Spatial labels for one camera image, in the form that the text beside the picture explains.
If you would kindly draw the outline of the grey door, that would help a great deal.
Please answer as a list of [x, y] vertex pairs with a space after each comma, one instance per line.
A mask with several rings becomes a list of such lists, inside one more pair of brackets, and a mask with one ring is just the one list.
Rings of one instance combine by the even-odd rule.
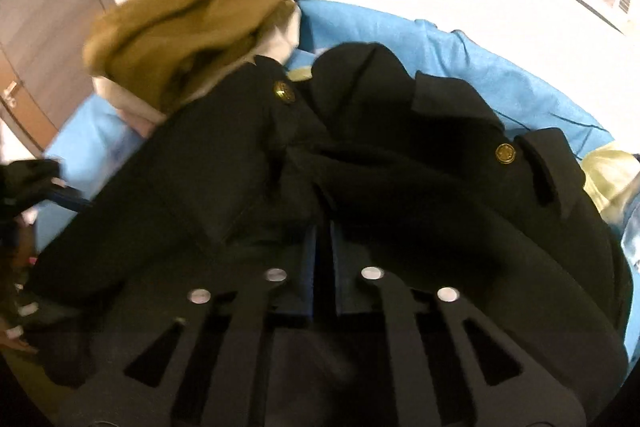
[[114, 0], [1, 0], [1, 117], [40, 155], [92, 92], [89, 29]]

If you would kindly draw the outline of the olive green garment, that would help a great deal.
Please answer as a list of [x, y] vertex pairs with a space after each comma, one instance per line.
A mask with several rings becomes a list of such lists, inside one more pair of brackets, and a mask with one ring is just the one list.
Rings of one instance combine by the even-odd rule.
[[196, 89], [207, 65], [227, 66], [293, 12], [295, 0], [126, 0], [85, 43], [91, 78], [104, 76], [163, 113]]

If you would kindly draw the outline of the black coat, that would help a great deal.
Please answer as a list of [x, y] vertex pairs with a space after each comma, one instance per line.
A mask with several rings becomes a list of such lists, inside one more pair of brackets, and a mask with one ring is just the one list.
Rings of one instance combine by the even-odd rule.
[[585, 426], [632, 282], [584, 183], [384, 46], [258, 57], [42, 252], [25, 334], [63, 426]]

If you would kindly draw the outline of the cream white garment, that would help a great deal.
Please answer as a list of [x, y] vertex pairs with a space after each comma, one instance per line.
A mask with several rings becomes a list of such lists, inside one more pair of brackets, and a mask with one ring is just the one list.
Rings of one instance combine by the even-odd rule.
[[283, 65], [299, 45], [301, 21], [302, 11], [297, 3], [293, 3], [292, 14], [269, 29], [250, 52], [233, 61], [230, 65], [207, 65], [201, 72], [198, 72], [195, 75], [196, 89], [187, 94], [180, 94], [176, 98], [175, 107], [168, 113], [163, 113], [152, 107], [137, 95], [104, 76], [92, 77], [94, 92], [110, 103], [114, 109], [126, 114], [126, 119], [145, 120], [151, 126], [156, 126], [161, 124], [168, 115], [174, 113], [177, 108], [206, 95], [222, 78], [234, 72], [235, 69], [245, 63], [253, 63], [256, 56], [269, 57]]

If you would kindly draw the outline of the blue floral bed sheet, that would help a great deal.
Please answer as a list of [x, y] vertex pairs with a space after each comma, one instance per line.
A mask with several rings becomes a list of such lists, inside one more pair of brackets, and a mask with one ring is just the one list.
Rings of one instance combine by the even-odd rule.
[[336, 305], [364, 262], [418, 295], [458, 288], [562, 371], [630, 355], [634, 277], [585, 191], [580, 161], [608, 134], [548, 83], [459, 31], [305, 0], [310, 76], [260, 56], [181, 107], [50, 244], [29, 277], [65, 313], [114, 300], [170, 259], [227, 289], [282, 268], [303, 312], [303, 245], [321, 219]]

